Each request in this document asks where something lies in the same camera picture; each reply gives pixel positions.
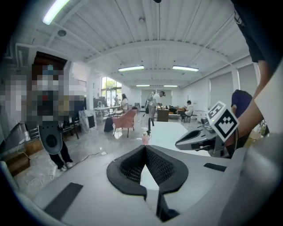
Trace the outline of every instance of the white ceiling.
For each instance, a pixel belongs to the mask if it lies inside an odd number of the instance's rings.
[[[70,0],[48,26],[52,0],[38,1],[15,34],[15,42],[44,46],[88,63],[95,75],[136,84],[179,85],[247,55],[229,0]],[[59,29],[67,35],[59,37]],[[118,72],[144,65],[145,70]],[[199,72],[172,70],[173,65]]]

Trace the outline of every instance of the pink armchair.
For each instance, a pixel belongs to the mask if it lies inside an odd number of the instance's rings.
[[[115,130],[113,135],[116,132],[117,128],[128,128],[128,135],[129,137],[129,128],[133,128],[134,130],[134,116],[138,113],[137,110],[128,110],[125,114],[123,114],[121,117],[113,117],[113,123],[115,124]]]

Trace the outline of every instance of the shoe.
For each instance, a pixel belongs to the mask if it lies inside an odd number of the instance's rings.
[[[66,166],[68,169],[72,168],[74,166],[74,163],[72,162],[66,162]]]
[[[61,172],[66,172],[67,171],[67,169],[65,168],[65,167],[62,167],[62,168],[60,168],[59,169]]]

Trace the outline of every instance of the fluorescent light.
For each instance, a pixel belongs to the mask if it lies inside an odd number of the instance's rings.
[[[198,72],[199,71],[197,68],[187,68],[187,67],[180,67],[180,66],[173,66],[172,69],[183,70],[183,71],[192,71],[192,72]]]
[[[130,68],[120,68],[118,69],[119,72],[126,72],[126,71],[133,71],[133,70],[141,70],[145,69],[144,66],[136,66],[136,67],[130,67]]]
[[[54,4],[50,7],[48,12],[46,13],[45,17],[43,18],[42,22],[44,22],[47,25],[50,25],[54,17],[57,15],[57,13],[64,7],[64,5],[67,4],[69,0],[56,0]]]

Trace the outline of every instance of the black bag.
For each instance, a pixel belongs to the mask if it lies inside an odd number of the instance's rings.
[[[107,118],[105,121],[104,132],[111,132],[113,130],[113,120],[112,118]]]

